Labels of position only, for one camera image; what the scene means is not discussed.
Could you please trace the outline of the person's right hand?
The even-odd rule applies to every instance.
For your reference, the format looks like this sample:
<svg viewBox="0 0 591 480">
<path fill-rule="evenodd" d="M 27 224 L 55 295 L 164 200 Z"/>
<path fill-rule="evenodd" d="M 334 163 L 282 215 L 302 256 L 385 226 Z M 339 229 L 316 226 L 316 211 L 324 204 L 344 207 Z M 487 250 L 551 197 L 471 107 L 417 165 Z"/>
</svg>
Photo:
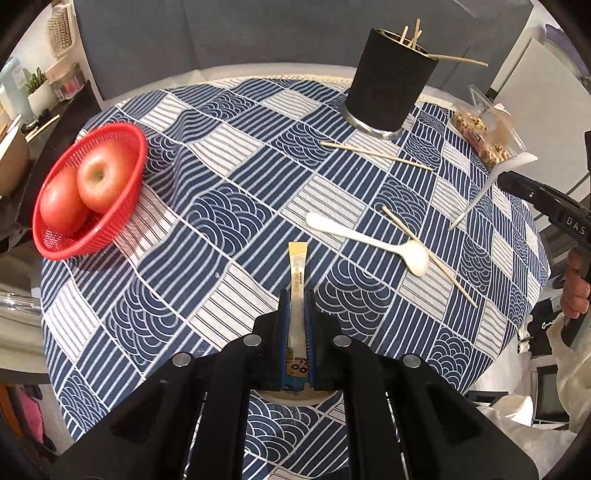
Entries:
<svg viewBox="0 0 591 480">
<path fill-rule="evenodd" d="M 576 248 L 568 253 L 567 262 L 565 283 L 560 303 L 562 312 L 567 318 L 578 319 L 581 315 L 588 312 L 590 306 L 590 284 L 580 275 L 583 261 Z"/>
</svg>

